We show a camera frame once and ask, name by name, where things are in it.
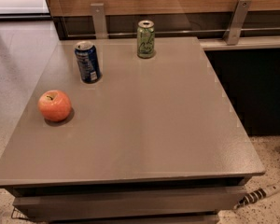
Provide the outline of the red orange apple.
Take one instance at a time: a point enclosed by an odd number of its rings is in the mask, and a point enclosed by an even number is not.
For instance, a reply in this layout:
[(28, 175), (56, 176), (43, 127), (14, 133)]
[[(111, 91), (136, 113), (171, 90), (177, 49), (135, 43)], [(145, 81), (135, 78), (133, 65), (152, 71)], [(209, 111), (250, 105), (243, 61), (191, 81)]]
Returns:
[(44, 119), (53, 122), (65, 120), (72, 110), (68, 95), (59, 90), (43, 93), (38, 100), (37, 106)]

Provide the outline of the blue soda can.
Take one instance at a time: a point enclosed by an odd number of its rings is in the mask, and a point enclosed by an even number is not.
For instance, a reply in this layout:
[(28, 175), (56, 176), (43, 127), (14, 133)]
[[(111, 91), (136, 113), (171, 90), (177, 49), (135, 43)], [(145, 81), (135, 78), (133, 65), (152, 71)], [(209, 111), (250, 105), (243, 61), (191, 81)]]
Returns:
[(98, 62), (95, 45), (90, 41), (80, 41), (75, 45), (75, 55), (81, 80), (84, 83), (97, 82), (102, 73)]

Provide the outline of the green soda can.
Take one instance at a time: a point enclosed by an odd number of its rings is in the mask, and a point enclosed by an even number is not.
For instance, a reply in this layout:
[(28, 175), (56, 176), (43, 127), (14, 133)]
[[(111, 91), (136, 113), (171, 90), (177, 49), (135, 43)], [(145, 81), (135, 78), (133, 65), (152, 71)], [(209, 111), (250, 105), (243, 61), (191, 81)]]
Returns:
[(154, 55), (155, 29), (153, 21), (140, 21), (137, 27), (137, 55), (151, 58)]

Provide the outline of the grey cabinet drawer front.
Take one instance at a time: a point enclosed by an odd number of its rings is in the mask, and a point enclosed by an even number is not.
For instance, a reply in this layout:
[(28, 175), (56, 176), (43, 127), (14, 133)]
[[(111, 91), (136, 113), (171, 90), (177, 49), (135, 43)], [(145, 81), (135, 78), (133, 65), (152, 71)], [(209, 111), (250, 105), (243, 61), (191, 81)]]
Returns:
[(143, 217), (229, 210), (245, 188), (161, 189), (17, 198), (13, 205), (33, 221)]

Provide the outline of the grey side ledge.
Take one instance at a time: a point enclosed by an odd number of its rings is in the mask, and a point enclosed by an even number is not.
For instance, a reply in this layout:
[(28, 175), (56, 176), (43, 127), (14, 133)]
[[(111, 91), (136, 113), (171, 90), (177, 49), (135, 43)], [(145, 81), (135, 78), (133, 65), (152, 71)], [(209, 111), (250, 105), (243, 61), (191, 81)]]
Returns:
[(280, 49), (280, 35), (241, 37), (236, 45), (228, 45), (223, 39), (200, 39), (205, 51), (238, 49)]

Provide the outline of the left metal bracket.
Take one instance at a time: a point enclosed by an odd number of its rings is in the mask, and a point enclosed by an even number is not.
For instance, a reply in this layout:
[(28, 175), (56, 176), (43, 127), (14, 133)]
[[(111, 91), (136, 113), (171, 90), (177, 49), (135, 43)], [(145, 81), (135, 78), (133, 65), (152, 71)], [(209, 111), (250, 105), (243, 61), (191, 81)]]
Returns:
[(108, 31), (103, 3), (91, 3), (91, 16), (97, 39), (108, 39)]

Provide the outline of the metal bracket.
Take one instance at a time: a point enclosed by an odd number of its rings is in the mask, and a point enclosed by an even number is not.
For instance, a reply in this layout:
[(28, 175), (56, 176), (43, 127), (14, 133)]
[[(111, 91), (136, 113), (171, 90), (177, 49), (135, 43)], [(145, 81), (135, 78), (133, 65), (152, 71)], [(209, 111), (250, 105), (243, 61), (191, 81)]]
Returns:
[(227, 45), (237, 45), (252, 0), (238, 0), (230, 24), (223, 36)]
[(108, 31), (103, 3), (91, 3), (91, 16), (97, 39), (108, 39)]

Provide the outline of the right metal bracket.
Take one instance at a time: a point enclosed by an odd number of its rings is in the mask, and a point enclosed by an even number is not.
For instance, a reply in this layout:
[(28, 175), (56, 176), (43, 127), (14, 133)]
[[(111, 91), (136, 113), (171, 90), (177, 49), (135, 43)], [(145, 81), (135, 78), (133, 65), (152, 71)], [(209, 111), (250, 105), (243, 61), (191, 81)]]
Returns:
[(223, 36), (227, 45), (237, 45), (252, 0), (238, 0), (230, 24)]

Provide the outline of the metal rail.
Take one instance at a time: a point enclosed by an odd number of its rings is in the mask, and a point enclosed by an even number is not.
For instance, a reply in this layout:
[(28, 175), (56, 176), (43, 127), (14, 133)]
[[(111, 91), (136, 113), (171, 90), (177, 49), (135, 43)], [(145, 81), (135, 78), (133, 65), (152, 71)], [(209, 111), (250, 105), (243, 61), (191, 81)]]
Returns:
[[(157, 32), (158, 37), (175, 37), (175, 36), (198, 36), (199, 38), (221, 38), (228, 30), (181, 30), (181, 31), (166, 31)], [(280, 27), (266, 27), (266, 28), (244, 28), (240, 32), (240, 37), (250, 37), (250, 36), (273, 36), (280, 35)], [(129, 33), (109, 33), (107, 35), (109, 38), (113, 37), (135, 37), (136, 32)], [(96, 34), (85, 34), (85, 35), (68, 35), (68, 39), (95, 39)]]

